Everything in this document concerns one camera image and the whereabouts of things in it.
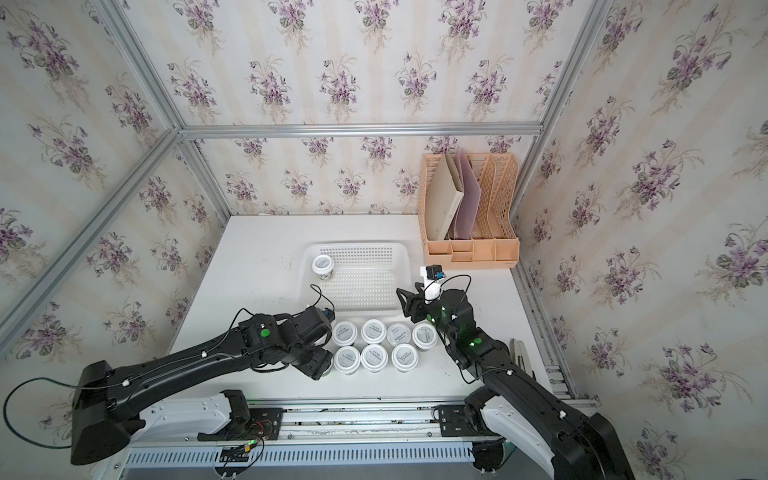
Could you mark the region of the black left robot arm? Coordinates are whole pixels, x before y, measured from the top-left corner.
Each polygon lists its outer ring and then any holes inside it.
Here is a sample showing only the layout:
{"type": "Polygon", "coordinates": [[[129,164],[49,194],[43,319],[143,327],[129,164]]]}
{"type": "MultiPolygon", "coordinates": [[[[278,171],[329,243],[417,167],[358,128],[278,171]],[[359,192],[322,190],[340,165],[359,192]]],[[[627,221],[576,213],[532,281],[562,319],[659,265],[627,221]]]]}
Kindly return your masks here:
{"type": "Polygon", "coordinates": [[[255,314],[209,341],[159,359],[117,368],[105,360],[86,366],[72,399],[71,464],[118,453],[146,427],[141,411],[208,380],[290,367],[319,380],[333,359],[326,345],[334,319],[332,309],[316,306],[297,314],[255,314]]]}

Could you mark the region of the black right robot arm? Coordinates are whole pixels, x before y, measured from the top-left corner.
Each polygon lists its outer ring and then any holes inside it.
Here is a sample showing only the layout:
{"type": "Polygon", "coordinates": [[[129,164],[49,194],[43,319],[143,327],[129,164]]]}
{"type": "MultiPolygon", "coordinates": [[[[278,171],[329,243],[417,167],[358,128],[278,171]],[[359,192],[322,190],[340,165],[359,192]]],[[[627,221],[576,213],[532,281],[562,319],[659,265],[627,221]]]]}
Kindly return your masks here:
{"type": "Polygon", "coordinates": [[[431,324],[453,362],[480,382],[465,400],[470,421],[510,441],[552,479],[633,478],[614,426],[565,403],[517,365],[476,323],[465,292],[418,288],[396,295],[404,316],[431,324]]]}

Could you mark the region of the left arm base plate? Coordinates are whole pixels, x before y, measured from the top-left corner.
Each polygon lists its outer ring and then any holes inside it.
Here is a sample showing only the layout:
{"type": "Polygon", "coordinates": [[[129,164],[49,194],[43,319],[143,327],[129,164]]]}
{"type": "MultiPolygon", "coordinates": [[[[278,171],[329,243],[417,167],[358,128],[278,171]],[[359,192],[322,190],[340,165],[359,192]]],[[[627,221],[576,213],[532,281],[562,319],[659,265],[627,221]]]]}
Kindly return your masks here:
{"type": "Polygon", "coordinates": [[[251,408],[243,420],[231,420],[214,433],[199,433],[200,442],[274,441],[278,439],[285,410],[281,408],[251,408]]]}

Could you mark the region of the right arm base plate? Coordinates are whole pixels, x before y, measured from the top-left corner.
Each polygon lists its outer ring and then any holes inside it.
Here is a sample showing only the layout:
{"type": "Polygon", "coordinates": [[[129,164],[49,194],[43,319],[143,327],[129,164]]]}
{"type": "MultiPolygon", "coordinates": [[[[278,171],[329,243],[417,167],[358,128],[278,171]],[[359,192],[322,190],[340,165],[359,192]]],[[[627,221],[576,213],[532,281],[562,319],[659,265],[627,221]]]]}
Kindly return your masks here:
{"type": "Polygon", "coordinates": [[[480,412],[465,404],[440,404],[432,409],[442,437],[488,437],[499,438],[491,431],[480,412]]]}

